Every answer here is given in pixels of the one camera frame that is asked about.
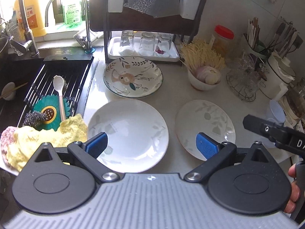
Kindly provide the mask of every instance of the plate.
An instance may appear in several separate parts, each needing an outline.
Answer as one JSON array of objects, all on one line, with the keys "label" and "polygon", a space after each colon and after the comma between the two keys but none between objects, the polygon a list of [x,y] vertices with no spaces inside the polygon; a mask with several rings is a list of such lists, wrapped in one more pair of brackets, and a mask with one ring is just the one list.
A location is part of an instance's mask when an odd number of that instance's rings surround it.
[{"label": "plate", "polygon": [[162,115],[149,104],[123,99],[99,108],[88,125],[88,138],[101,131],[108,145],[97,158],[120,173],[138,173],[155,166],[168,146],[168,129]]},{"label": "plate", "polygon": [[141,57],[121,57],[112,61],[104,70],[103,80],[113,93],[140,98],[156,92],[163,81],[160,68]]},{"label": "plate", "polygon": [[200,132],[221,143],[235,143],[235,129],[229,116],[216,104],[205,100],[193,100],[178,111],[175,119],[176,135],[182,146],[194,157],[206,161],[196,147]]}]

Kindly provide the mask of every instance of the dish soap bottle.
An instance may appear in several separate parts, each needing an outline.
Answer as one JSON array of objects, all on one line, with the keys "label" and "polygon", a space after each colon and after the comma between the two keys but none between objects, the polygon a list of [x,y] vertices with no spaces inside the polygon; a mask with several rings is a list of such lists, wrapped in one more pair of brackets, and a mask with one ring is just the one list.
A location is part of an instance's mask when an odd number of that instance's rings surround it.
[{"label": "dish soap bottle", "polygon": [[[27,21],[34,37],[44,36],[47,34],[45,28],[45,8],[47,7],[48,2],[49,0],[24,0]],[[21,24],[23,28],[18,0],[15,1],[14,11],[16,11],[18,23]],[[55,25],[55,19],[53,7],[51,6],[49,10],[49,26],[52,25]]]},{"label": "dish soap bottle", "polygon": [[63,0],[62,5],[65,25],[76,27],[81,24],[81,0]]}]

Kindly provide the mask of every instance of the onion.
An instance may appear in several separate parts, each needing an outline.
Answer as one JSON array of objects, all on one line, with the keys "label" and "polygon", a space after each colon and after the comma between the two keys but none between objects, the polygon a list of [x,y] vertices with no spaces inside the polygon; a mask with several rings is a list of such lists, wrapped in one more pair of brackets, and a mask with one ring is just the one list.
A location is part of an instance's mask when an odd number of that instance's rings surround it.
[{"label": "onion", "polygon": [[196,78],[206,84],[217,84],[220,82],[221,77],[221,73],[211,66],[199,67],[196,70]]}]

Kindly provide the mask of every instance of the blue gripper pad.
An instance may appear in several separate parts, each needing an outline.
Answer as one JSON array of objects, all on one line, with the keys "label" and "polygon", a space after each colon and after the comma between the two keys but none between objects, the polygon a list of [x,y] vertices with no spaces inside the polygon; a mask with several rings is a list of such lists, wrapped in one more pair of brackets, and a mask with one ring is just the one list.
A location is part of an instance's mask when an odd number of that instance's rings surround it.
[{"label": "blue gripper pad", "polygon": [[218,146],[201,133],[198,133],[196,136],[196,147],[206,159],[211,158],[219,152]]},{"label": "blue gripper pad", "polygon": [[97,159],[97,157],[106,149],[108,137],[106,133],[101,132],[87,142],[88,144],[86,144],[85,151]]}]

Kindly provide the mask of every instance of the white countertop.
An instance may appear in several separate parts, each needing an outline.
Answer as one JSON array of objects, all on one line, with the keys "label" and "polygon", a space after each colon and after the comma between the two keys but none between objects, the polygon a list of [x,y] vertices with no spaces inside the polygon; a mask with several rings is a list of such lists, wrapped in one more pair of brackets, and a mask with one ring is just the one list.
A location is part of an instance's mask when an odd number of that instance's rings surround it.
[{"label": "white countertop", "polygon": [[[114,100],[124,99],[111,91],[104,85],[103,72],[106,67],[104,61],[100,61],[90,88],[84,121],[89,123],[94,112]],[[163,73],[163,84],[154,94],[141,100],[152,105],[164,117],[169,130],[169,145],[163,159],[146,173],[180,173],[183,177],[201,163],[201,160],[189,154],[179,143],[175,131],[175,116],[178,110],[191,100],[208,100],[221,107],[231,118],[236,132],[236,145],[238,147],[250,148],[259,136],[243,128],[243,118],[252,114],[264,118],[264,112],[269,99],[260,91],[254,102],[241,101],[230,90],[225,75],[221,83],[211,91],[196,91],[188,81],[187,70],[177,65],[159,65]],[[277,148],[269,149],[278,163],[292,156],[291,153]]]}]

